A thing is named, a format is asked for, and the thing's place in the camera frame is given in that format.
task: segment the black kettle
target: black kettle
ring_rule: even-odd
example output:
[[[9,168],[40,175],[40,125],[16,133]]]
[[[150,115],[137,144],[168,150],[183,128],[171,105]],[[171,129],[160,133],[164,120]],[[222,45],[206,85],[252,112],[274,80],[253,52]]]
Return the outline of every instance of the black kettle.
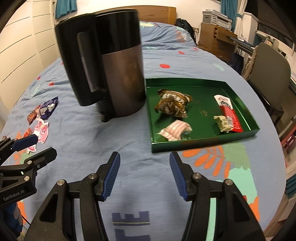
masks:
[[[137,112],[145,103],[138,11],[75,16],[55,26],[71,86],[82,106],[97,103],[102,121]]]

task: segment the blue curtain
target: blue curtain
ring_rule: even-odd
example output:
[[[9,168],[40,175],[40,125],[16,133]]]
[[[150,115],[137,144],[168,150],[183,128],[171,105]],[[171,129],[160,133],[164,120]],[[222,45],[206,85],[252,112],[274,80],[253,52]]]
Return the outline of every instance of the blue curtain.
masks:
[[[55,18],[77,11],[76,0],[57,0]]]
[[[239,14],[237,14],[237,0],[221,0],[221,13],[232,20],[231,31],[233,32],[237,20],[236,17],[239,17]]]

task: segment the wooden cabinet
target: wooden cabinet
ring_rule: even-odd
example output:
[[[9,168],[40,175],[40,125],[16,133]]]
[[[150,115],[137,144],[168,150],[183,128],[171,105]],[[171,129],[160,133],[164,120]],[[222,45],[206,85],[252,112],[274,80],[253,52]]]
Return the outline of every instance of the wooden cabinet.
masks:
[[[224,62],[229,62],[236,46],[230,37],[237,38],[237,35],[217,25],[202,23],[198,47]]]

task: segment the red snack bar wrapper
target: red snack bar wrapper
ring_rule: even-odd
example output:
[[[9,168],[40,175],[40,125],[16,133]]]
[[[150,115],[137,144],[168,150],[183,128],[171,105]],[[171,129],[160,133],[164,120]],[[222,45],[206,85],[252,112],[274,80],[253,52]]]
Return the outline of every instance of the red snack bar wrapper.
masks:
[[[230,99],[222,95],[215,95],[214,98],[223,111],[228,124],[232,128],[231,130],[235,132],[243,132],[243,129],[240,125],[237,115],[234,112]]]
[[[27,136],[29,136],[29,135],[31,135],[31,134],[33,134],[33,131],[32,131],[32,129],[29,127],[29,128],[25,131],[23,138],[24,138],[24,137],[27,137]]]
[[[35,109],[34,109],[34,110],[28,115],[27,120],[28,120],[28,122],[29,122],[29,125],[32,124],[33,120],[36,119],[37,114],[38,114],[39,109],[40,109],[40,106],[41,106],[41,105],[37,106],[37,107],[36,107],[36,108],[35,108]]]

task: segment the wooden headboard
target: wooden headboard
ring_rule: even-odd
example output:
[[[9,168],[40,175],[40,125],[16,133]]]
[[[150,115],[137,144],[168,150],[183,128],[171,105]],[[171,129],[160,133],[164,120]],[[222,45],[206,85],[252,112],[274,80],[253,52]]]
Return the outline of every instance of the wooden headboard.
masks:
[[[118,9],[118,8],[137,9],[139,11],[140,21],[168,23],[168,24],[175,25],[175,21],[176,21],[175,7],[138,5],[138,6],[115,7],[111,9]]]

